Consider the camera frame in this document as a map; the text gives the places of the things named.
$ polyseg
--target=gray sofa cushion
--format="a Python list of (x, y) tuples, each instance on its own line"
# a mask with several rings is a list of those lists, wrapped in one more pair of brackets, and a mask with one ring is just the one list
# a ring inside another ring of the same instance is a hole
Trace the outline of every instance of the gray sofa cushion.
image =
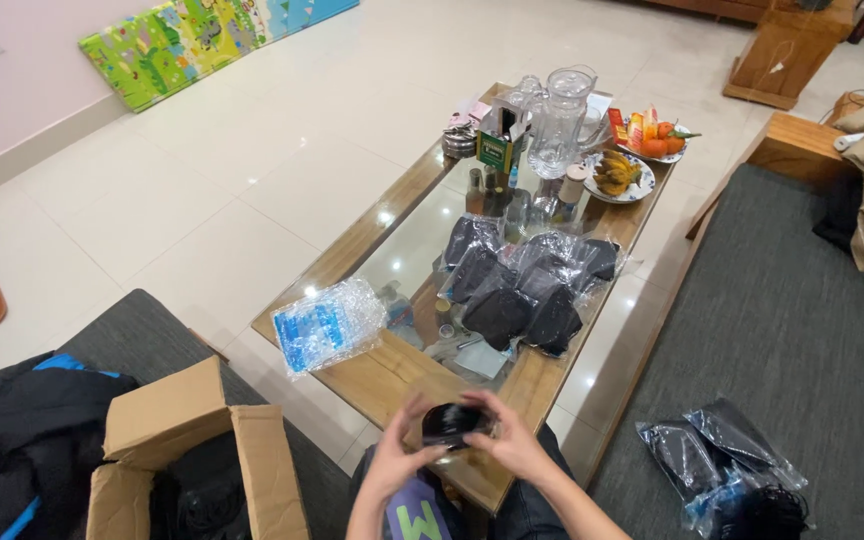
[[(102, 371), (125, 373), (148, 385), (207, 359), (213, 351), (149, 293), (135, 289), (58, 351)], [(229, 405), (264, 405), (245, 380), (222, 363)], [(313, 539), (341, 538), (348, 519), (349, 476), (287, 419), (285, 435), (309, 532)], [(84, 537), (80, 530), (78, 538)]]
[(634, 423), (722, 394), (809, 480), (818, 534), (864, 538), (864, 275), (811, 232), (817, 198), (741, 166), (588, 493), (632, 538), (694, 539)]

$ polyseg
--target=person's right hand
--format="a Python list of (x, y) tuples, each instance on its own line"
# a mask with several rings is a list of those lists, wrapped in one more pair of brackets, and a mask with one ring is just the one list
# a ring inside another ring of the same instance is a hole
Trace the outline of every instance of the person's right hand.
[(522, 423), (519, 414), (488, 390), (462, 392), (469, 406), (491, 411), (499, 424), (498, 438), (483, 433), (469, 433), (465, 444), (488, 452), (514, 475), (534, 484), (549, 466), (557, 468), (531, 429)]

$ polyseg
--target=play mat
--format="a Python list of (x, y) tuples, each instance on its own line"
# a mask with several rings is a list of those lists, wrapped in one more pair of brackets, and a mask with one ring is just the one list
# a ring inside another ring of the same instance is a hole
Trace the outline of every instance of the play mat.
[(174, 0), (78, 42), (136, 113), (358, 0)]

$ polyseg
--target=hand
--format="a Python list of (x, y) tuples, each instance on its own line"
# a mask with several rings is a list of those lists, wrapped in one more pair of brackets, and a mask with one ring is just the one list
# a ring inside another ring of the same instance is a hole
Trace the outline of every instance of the hand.
[(395, 412), (375, 447), (375, 455), (362, 480), (360, 491), (366, 491), (383, 501), (390, 499), (416, 471), (446, 454), (445, 446), (430, 446), (415, 453), (406, 453), (405, 448), (402, 448), (402, 438), (408, 434), (409, 424), (428, 409), (419, 395)]
[(549, 466), (558, 467), (539, 444), (531, 429), (522, 423), (519, 414), (488, 390), (470, 390), (462, 393), (465, 403), (491, 411), (498, 420), (498, 438), (483, 433), (469, 433), (465, 444), (488, 452), (514, 475), (534, 484)]

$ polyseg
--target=person's left hand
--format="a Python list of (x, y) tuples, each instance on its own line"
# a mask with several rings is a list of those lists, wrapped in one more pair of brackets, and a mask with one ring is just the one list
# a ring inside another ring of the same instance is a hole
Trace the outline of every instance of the person's left hand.
[(406, 453), (405, 448), (402, 448), (402, 438), (408, 434), (412, 420), (425, 414), (428, 409), (427, 403), (419, 395), (409, 399), (395, 412), (375, 447), (375, 456), (368, 466), (360, 492), (366, 491), (372, 497), (387, 500), (416, 471), (446, 454), (445, 446), (430, 446), (415, 453)]

